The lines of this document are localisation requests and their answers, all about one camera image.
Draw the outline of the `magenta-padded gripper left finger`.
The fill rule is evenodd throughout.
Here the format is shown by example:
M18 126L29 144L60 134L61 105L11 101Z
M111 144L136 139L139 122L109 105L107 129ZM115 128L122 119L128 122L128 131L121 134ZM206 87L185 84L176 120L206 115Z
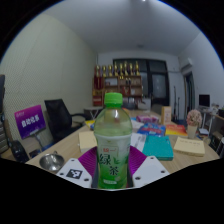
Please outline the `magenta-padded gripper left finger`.
M97 148L91 148L78 159L69 159L57 172L57 176L84 188L96 188L98 185Z

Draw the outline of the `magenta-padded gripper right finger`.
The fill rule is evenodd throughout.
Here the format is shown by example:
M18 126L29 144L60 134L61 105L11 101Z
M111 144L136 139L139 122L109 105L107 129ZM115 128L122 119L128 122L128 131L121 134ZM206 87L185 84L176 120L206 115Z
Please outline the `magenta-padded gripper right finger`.
M128 187L140 188L157 181L169 172L155 156L146 156L135 147L130 147L128 158Z

